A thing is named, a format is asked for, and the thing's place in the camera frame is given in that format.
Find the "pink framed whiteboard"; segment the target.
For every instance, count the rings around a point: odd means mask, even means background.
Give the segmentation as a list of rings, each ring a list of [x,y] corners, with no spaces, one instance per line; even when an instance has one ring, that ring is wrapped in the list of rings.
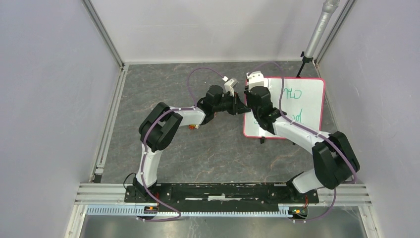
[[[286,77],[284,82],[281,107],[287,117],[312,129],[320,130],[325,81],[321,78]],[[249,138],[282,138],[260,128],[251,112],[244,115],[243,135]]]

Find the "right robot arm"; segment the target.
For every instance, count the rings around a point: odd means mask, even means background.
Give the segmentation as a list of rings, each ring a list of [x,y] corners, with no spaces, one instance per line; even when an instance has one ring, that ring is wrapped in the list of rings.
[[[261,129],[285,137],[308,151],[313,157],[313,169],[290,179],[286,196],[299,202],[306,192],[325,187],[335,189],[352,178],[357,180],[360,164],[346,135],[340,131],[328,133],[300,124],[274,107],[267,87],[256,86],[245,92],[246,103]]]

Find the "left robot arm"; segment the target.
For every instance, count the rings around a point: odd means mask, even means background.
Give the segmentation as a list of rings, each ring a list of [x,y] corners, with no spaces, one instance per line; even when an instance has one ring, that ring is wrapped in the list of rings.
[[[157,182],[157,169],[163,151],[170,145],[182,126],[195,128],[210,122],[215,113],[228,112],[240,115],[250,112],[234,91],[225,92],[212,85],[195,106],[176,108],[164,102],[158,103],[139,127],[142,157],[139,171],[133,180],[137,196],[150,202],[156,195],[153,185]]]

